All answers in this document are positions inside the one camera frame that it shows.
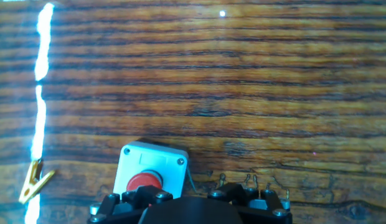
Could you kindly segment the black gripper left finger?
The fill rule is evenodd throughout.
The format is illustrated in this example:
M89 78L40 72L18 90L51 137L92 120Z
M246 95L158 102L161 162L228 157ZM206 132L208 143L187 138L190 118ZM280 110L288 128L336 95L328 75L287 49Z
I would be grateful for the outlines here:
M173 194L153 185L139 186L136 190L107 195L96 214L91 214L88 224L139 223L152 205L172 200Z

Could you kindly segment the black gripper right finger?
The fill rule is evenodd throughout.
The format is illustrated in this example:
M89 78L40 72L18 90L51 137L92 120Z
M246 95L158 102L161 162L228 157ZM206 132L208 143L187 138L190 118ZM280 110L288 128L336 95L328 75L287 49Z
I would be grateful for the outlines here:
M210 193L207 198L222 202L235 213L242 223L292 224L290 201L280 199L270 189L245 188L242 184L225 184Z

